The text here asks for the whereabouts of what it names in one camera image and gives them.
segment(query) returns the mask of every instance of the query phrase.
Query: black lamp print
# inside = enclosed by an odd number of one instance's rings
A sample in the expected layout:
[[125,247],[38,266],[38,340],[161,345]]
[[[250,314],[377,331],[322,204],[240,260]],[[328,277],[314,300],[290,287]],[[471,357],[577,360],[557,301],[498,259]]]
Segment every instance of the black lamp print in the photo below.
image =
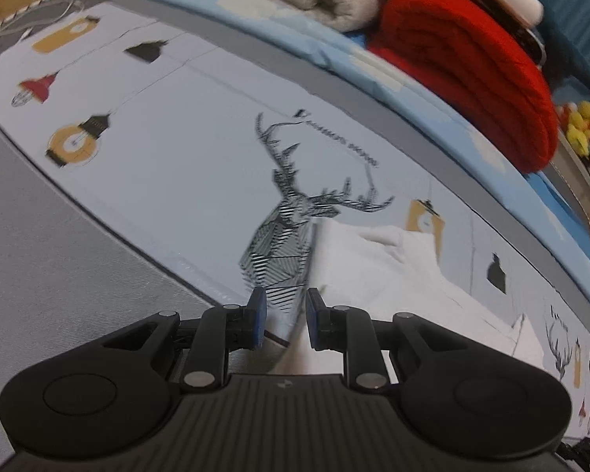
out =
[[79,124],[79,127],[93,138],[99,138],[101,133],[109,127],[109,114],[92,115],[85,122]]
[[504,295],[507,294],[507,275],[500,267],[500,258],[495,253],[493,254],[493,261],[488,268],[488,280],[496,289],[502,291]]
[[152,63],[160,58],[162,46],[165,46],[167,43],[168,41],[142,42],[142,44],[127,48],[124,52],[144,62]]

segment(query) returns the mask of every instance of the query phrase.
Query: deer head print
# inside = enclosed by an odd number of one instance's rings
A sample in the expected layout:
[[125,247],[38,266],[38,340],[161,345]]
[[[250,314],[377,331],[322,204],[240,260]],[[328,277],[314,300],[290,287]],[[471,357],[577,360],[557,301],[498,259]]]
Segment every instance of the deer head print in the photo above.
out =
[[304,124],[307,116],[308,113],[300,111],[293,122],[278,122],[266,129],[262,124],[262,113],[255,119],[256,137],[275,164],[272,179],[281,200],[256,229],[239,265],[247,284],[265,288],[269,304],[284,312],[299,302],[305,288],[312,218],[333,218],[341,213],[339,208],[381,211],[394,198],[376,203],[378,191],[368,164],[365,164],[365,175],[369,189],[364,195],[352,195],[349,177],[341,190],[323,189],[318,195],[303,193],[297,186],[297,170],[292,159],[299,143],[280,148],[276,135],[284,127]]

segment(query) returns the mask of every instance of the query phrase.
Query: red lamp print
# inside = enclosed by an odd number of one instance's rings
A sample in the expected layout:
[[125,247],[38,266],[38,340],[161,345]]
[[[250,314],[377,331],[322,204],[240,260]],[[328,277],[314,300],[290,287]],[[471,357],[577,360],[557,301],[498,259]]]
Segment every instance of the red lamp print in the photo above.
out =
[[15,95],[11,101],[11,106],[19,107],[28,103],[32,99],[38,100],[43,103],[50,95],[50,86],[54,83],[57,78],[58,72],[49,74],[43,78],[30,79],[22,81],[18,87],[20,91]]
[[579,427],[583,424],[583,421],[588,416],[588,412],[586,412],[586,399],[581,402],[581,408],[579,409]]

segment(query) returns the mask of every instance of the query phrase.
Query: yellow stuffed toy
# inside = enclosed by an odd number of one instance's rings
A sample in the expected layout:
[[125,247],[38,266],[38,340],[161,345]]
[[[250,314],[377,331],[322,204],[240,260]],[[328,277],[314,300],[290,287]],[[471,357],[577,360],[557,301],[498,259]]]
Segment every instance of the yellow stuffed toy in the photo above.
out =
[[581,131],[588,127],[588,124],[584,120],[583,115],[581,115],[579,112],[570,113],[568,116],[568,124],[576,127],[577,129],[580,129]]
[[568,130],[566,131],[566,139],[573,148],[573,151],[579,158],[585,158],[590,153],[588,146],[588,137],[585,132],[578,129],[572,124],[568,124]]
[[581,101],[577,106],[577,110],[579,110],[584,120],[590,121],[590,101]]

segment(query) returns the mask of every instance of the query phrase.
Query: blue bedding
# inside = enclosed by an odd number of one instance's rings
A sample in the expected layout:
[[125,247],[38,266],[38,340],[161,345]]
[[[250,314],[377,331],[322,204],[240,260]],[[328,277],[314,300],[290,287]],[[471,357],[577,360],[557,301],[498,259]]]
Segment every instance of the blue bedding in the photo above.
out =
[[416,80],[349,38],[268,0],[159,1],[224,22],[304,58],[403,116],[529,229],[590,300],[590,259],[560,218],[476,128]]
[[361,48],[365,48],[367,36],[362,30],[355,30],[354,32],[347,32],[345,37],[350,39],[354,44],[358,44]]
[[590,259],[590,233],[584,223],[577,217],[573,209],[557,192],[551,181],[541,172],[527,176],[527,182],[542,199],[542,202],[553,212],[564,228],[577,242],[583,253]]

